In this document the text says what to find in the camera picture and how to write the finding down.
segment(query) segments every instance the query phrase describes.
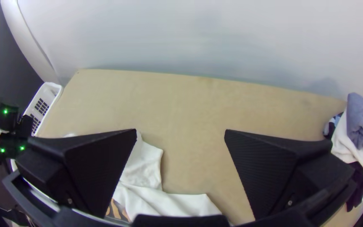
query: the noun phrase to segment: patterned fabric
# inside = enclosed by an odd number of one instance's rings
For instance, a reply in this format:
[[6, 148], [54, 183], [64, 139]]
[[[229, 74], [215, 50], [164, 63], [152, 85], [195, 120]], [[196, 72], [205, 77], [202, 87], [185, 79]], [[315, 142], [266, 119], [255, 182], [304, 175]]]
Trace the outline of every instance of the patterned fabric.
[[338, 125], [338, 121], [340, 120], [342, 113], [343, 112], [332, 117], [330, 121], [324, 126], [323, 136], [326, 139], [331, 140], [331, 137], [333, 136], [334, 130]]

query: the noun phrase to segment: black triangular gripper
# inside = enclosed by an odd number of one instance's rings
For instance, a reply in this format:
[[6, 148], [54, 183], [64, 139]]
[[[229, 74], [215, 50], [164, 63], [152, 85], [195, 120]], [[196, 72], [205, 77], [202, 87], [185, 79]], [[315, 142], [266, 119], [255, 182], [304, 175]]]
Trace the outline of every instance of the black triangular gripper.
[[300, 162], [331, 150], [329, 140], [298, 141], [229, 129], [225, 143], [256, 219], [270, 214]]
[[48, 195], [62, 194], [53, 182], [62, 182], [58, 178], [68, 172], [67, 181], [86, 205], [84, 211], [104, 217], [136, 141], [135, 129], [57, 139], [30, 137], [16, 161], [21, 174]]

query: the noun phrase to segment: clothing pile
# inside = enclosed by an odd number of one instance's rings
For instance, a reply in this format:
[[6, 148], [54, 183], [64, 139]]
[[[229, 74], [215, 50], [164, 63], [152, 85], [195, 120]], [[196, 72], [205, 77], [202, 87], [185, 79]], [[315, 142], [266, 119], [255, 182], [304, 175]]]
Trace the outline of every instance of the clothing pile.
[[349, 212], [363, 201], [363, 97], [350, 93], [347, 108], [330, 119], [323, 135], [333, 142], [331, 153], [355, 169], [357, 188], [347, 201]]

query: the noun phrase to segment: black cloth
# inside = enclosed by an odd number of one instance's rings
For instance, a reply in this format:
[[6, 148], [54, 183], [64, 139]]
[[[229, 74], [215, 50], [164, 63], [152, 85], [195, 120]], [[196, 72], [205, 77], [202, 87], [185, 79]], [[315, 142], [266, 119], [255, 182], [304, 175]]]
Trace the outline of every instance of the black cloth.
[[355, 169], [351, 179], [357, 184], [357, 187], [347, 200], [347, 212], [350, 212], [353, 207], [357, 207], [362, 202], [363, 196], [363, 167], [357, 161], [349, 163], [349, 165]]

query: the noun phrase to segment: tan tabletop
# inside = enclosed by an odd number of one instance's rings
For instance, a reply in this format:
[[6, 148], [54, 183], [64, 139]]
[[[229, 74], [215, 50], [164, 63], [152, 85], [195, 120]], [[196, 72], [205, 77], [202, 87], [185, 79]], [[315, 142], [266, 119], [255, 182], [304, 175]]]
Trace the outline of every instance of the tan tabletop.
[[[259, 84], [135, 71], [80, 70], [51, 108], [40, 137], [135, 128], [164, 150], [163, 189], [207, 193], [234, 224], [254, 220], [224, 142], [225, 129], [321, 140], [343, 111], [334, 98]], [[352, 226], [345, 205], [327, 226]]]

